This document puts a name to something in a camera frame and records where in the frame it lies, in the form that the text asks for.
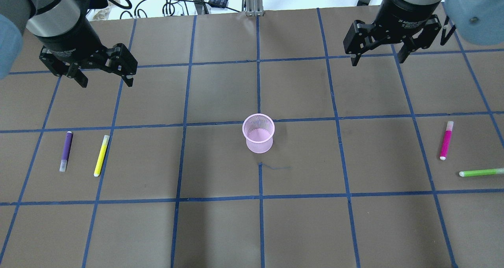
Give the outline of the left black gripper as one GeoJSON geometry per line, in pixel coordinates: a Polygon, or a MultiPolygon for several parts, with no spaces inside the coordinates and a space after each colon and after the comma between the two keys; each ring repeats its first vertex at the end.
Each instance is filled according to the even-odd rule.
{"type": "MultiPolygon", "coordinates": [[[[43,44],[39,59],[54,75],[66,75],[70,67],[101,69],[121,76],[127,87],[133,86],[137,60],[122,43],[106,47],[88,22],[81,22],[70,31],[58,36],[39,36],[43,44]]],[[[82,87],[88,78],[77,70],[74,80],[82,87]]]]}

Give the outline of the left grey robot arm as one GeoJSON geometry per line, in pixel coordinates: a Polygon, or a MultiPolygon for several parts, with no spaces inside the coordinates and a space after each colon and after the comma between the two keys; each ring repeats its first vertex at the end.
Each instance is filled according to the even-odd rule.
{"type": "Polygon", "coordinates": [[[86,17],[87,11],[109,3],[132,8],[130,0],[1,0],[1,78],[11,72],[27,30],[43,44],[39,59],[54,76],[86,88],[82,70],[99,69],[133,86],[137,60],[123,43],[105,47],[86,17]]]}

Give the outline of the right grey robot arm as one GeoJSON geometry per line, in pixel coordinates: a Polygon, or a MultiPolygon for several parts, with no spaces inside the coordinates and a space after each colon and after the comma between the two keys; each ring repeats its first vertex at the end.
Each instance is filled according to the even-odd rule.
{"type": "Polygon", "coordinates": [[[428,49],[441,34],[441,45],[458,32],[480,46],[503,42],[504,0],[382,0],[374,21],[355,20],[344,40],[345,54],[356,66],[362,54],[385,44],[402,43],[403,63],[418,49],[428,49]]]}

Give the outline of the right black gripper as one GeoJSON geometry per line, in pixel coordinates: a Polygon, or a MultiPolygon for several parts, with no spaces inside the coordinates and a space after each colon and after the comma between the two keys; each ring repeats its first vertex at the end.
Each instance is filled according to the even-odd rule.
{"type": "Polygon", "coordinates": [[[397,52],[404,63],[411,53],[428,49],[441,31],[434,13],[441,0],[382,0],[376,18],[370,24],[355,20],[344,40],[345,54],[356,67],[362,54],[381,45],[403,43],[397,52]]]}

